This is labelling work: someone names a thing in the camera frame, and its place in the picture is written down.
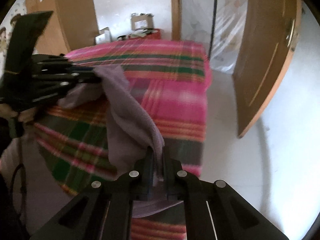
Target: purple cloth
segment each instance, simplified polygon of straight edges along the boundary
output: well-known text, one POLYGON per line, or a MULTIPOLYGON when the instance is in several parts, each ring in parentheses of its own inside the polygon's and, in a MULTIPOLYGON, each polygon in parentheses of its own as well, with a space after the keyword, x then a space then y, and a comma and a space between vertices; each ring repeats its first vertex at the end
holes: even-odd
POLYGON ((102 93, 110 103, 107 110, 108 156, 120 175, 131 171, 134 163, 144 158, 151 146, 156 159, 154 192, 151 201, 135 201, 133 217, 145 217, 176 205, 166 200, 163 189, 162 149, 164 140, 157 126, 132 97, 129 82, 120 65, 97 66, 94 72, 101 84, 80 84, 59 101, 64 108, 74 108, 98 99, 102 93))

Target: metal bolt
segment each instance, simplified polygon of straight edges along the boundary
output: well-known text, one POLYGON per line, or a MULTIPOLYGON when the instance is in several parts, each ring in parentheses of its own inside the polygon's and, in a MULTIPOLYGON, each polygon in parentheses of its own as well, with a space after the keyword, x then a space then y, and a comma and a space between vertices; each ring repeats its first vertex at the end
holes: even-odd
POLYGON ((225 187, 227 184, 223 180, 216 181, 217 187, 225 187))
POLYGON ((138 177, 139 176, 139 172, 138 171, 130 171, 130 173, 129 173, 129 176, 130 177, 138 177))
POLYGON ((101 186, 101 182, 100 181, 94 181, 91 183, 91 187, 93 188, 97 188, 97 187, 100 187, 101 186))
POLYGON ((187 172, 186 172, 186 171, 178 171, 178 172, 177 172, 177 175, 178 175, 179 177, 185 177, 185 176, 187 175, 187 172))

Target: plaid tablecloth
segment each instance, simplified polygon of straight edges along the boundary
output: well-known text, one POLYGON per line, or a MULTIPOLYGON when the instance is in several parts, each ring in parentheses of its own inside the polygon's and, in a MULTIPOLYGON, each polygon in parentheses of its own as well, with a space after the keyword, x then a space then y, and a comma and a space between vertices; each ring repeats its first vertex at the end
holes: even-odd
MULTIPOLYGON (((79 66, 121 64, 132 96, 154 120, 165 150, 183 169, 201 173, 209 63, 201 44, 191 41, 129 40, 78 49, 68 55, 79 66)), ((112 180, 105 112, 101 97, 75 109, 48 108, 35 123, 41 154, 55 180, 76 195, 95 180, 112 180)), ((132 220, 132 239, 184 239, 182 205, 132 220)))

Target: wooden door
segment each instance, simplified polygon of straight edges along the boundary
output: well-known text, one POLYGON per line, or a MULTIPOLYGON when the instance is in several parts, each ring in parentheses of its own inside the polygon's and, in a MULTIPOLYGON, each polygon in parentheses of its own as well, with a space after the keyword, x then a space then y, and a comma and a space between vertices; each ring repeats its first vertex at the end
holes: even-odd
POLYGON ((238 137, 258 120, 276 93, 298 39, 301 0, 248 0, 233 80, 238 137))

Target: cardboard box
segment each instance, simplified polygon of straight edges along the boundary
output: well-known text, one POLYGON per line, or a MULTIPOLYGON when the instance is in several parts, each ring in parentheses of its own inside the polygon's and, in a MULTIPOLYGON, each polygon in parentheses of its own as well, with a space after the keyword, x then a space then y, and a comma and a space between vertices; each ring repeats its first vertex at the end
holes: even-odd
POLYGON ((131 29, 133 31, 153 28, 153 15, 151 13, 143 15, 134 13, 131 15, 131 29))

